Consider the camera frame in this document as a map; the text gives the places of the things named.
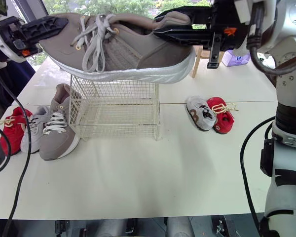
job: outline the green foliage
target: green foliage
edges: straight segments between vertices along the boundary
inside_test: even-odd
[[[44,0],[44,5],[49,14],[70,12],[70,0]]]
[[[75,11],[86,15],[132,12],[149,16],[147,8],[153,7],[153,0],[74,0],[74,2],[81,6]]]
[[[27,59],[29,64],[32,66],[42,65],[42,63],[47,58],[47,54],[45,52],[33,55]]]
[[[177,8],[180,6],[210,6],[206,0],[201,0],[197,3],[192,3],[190,0],[163,0],[161,3],[161,12]]]
[[[191,6],[192,3],[189,0],[164,0],[161,3],[161,12],[177,8],[180,6]]]
[[[210,6],[210,4],[206,0],[201,0],[198,3],[194,4],[194,6]]]

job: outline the tree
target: tree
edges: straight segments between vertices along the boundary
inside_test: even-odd
[[[80,6],[74,11],[86,15],[131,12],[148,16],[148,8],[153,7],[152,0],[74,0],[74,2]]]
[[[161,12],[177,8],[180,6],[191,6],[192,3],[189,0],[164,0],[161,2]]]
[[[70,12],[70,0],[44,0],[44,5],[49,14]]]

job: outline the white shoelace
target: white shoelace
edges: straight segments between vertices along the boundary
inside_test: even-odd
[[[6,119],[3,119],[3,120],[0,120],[0,125],[3,125],[4,124],[5,127],[12,127],[13,126],[13,123],[11,123],[11,122],[13,122],[13,121],[15,121],[15,119],[13,118],[13,116],[11,116],[10,118],[6,118]],[[18,122],[17,124],[21,126],[21,128],[22,128],[23,131],[26,130],[25,123]]]
[[[103,51],[103,40],[106,40],[117,33],[117,30],[112,30],[110,27],[109,19],[115,16],[114,14],[98,14],[95,18],[95,22],[85,28],[84,16],[81,16],[80,22],[82,26],[81,33],[75,37],[71,46],[77,42],[75,48],[80,50],[82,45],[85,43],[87,50],[82,60],[82,69],[85,72],[103,72],[105,68],[105,56]],[[87,39],[87,35],[92,33],[90,42]],[[88,61],[92,57],[92,66],[87,68]]]
[[[13,118],[6,118],[0,120],[0,125],[4,124],[5,127],[12,127],[13,124],[11,123],[12,121],[15,121]]]
[[[60,112],[54,112],[51,115],[50,121],[45,124],[43,129],[44,134],[49,134],[51,131],[57,131],[58,133],[66,132],[64,127],[67,127],[67,121],[65,115]]]
[[[215,114],[226,113],[227,111],[231,111],[231,110],[239,111],[239,110],[236,109],[236,107],[237,107],[237,105],[234,104],[234,103],[226,103],[226,105],[218,104],[218,105],[214,105],[212,107],[212,111]]]

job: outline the sneaker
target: sneaker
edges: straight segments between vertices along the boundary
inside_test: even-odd
[[[216,116],[200,96],[188,98],[186,109],[199,130],[209,131],[214,126]]]
[[[160,22],[132,13],[54,16],[69,22],[60,34],[39,43],[58,66],[78,77],[175,83],[193,67],[192,46],[164,41],[152,33],[167,25],[190,25],[183,13],[169,12]]]
[[[32,113],[27,109],[25,109],[25,112],[29,119]],[[7,136],[11,145],[11,155],[15,155],[20,151],[21,140],[26,129],[26,122],[21,108],[16,107],[11,116],[0,120],[0,125],[2,124],[4,124],[3,133]],[[7,156],[8,146],[3,137],[0,138],[0,144],[4,154]]]
[[[43,160],[54,160],[69,154],[78,145],[80,138],[69,127],[70,86],[57,85],[50,104],[51,117],[43,129],[39,155]]]
[[[217,117],[217,122],[213,129],[219,134],[228,133],[232,129],[234,123],[230,110],[238,111],[235,104],[226,104],[226,102],[220,97],[210,98],[207,103]]]
[[[30,117],[30,130],[31,130],[31,153],[39,151],[40,141],[43,136],[43,129],[45,123],[50,119],[50,112],[47,106],[39,106],[37,112]],[[28,152],[29,149],[29,135],[27,130],[21,141],[21,151]]]

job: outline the white wire basket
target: white wire basket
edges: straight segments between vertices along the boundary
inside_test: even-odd
[[[71,75],[69,125],[90,137],[159,137],[159,85],[138,80],[94,81]]]

